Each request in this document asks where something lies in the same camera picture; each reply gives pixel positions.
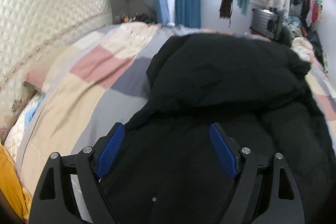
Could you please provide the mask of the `black puffer jacket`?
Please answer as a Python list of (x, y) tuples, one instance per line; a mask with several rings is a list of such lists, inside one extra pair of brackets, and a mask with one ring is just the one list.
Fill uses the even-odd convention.
[(122, 223), (212, 223), (233, 180), (209, 138), (219, 123), (240, 146), (282, 153), (306, 223), (335, 215), (335, 153), (305, 77), (310, 64), (274, 42), (173, 36), (147, 70), (147, 104), (101, 185)]

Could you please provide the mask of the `pile of clothes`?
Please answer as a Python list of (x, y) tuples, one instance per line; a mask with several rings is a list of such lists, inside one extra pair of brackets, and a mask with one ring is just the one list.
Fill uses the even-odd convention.
[(317, 60), (324, 73), (328, 72), (326, 55), (316, 31), (306, 32), (301, 19), (294, 15), (287, 16), (283, 27), (289, 31), (289, 46), (303, 61)]

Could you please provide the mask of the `yellow cartoon pillow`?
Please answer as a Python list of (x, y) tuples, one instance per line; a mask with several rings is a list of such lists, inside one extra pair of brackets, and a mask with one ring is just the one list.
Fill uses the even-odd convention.
[(21, 184), (15, 164), (2, 144), (0, 158), (1, 191), (14, 213), (24, 222), (28, 222), (33, 198)]

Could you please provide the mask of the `patchwork pastel quilt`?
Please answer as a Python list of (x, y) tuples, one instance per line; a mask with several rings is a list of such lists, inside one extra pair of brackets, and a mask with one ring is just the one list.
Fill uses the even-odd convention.
[(17, 172), (29, 193), (51, 152), (76, 153), (106, 135), (114, 122), (130, 120), (146, 103), (152, 57), (170, 37), (194, 33), (143, 23), (107, 26), (63, 52), (49, 70), (41, 104), (19, 146)]

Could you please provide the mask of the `pink pillow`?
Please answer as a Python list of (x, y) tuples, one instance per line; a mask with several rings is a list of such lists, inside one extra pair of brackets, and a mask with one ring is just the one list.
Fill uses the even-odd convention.
[(23, 83), (30, 85), (38, 92), (43, 93), (43, 85), (56, 59), (65, 52), (69, 47), (52, 48), (30, 65), (27, 73), (23, 77)]

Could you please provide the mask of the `dark grey suitcase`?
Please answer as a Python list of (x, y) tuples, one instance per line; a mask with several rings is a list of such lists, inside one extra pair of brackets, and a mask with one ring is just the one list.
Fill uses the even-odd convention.
[(267, 9), (252, 9), (250, 29), (268, 39), (278, 40), (282, 30), (283, 17), (281, 14)]

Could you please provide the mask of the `cream quilted headboard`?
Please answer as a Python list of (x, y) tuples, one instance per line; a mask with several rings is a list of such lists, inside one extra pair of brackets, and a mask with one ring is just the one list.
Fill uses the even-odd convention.
[(110, 0), (1, 0), (1, 142), (34, 96), (23, 77), (52, 48), (112, 24)]

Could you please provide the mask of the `green sock hanger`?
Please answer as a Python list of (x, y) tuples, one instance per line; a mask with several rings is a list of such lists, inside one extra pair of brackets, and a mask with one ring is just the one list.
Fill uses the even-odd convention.
[(307, 28), (312, 24), (320, 22), (322, 19), (322, 0), (303, 0), (301, 9), (301, 19)]

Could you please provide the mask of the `nightstand clutter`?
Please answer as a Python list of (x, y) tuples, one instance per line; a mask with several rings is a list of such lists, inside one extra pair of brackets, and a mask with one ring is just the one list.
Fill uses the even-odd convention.
[(147, 14), (136, 13), (134, 16), (123, 14), (120, 18), (120, 23), (129, 23), (129, 22), (144, 22), (146, 24), (156, 23), (156, 21)]

